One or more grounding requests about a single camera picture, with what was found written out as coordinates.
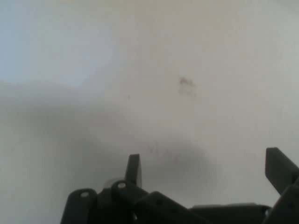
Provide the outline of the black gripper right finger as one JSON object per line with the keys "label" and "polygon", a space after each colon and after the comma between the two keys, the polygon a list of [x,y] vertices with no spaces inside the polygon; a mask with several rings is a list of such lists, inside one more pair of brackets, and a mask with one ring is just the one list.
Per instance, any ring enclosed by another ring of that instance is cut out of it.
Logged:
{"label": "black gripper right finger", "polygon": [[265,175],[279,199],[270,209],[266,224],[299,222],[299,167],[277,147],[266,149]]}

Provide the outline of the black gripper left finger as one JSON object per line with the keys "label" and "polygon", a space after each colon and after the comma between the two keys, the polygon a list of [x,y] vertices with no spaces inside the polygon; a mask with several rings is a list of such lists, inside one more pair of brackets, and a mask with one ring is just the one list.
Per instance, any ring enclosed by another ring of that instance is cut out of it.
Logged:
{"label": "black gripper left finger", "polygon": [[124,179],[117,180],[100,193],[79,189],[69,194],[63,224],[204,224],[206,219],[154,191],[141,188],[139,154],[128,158]]}

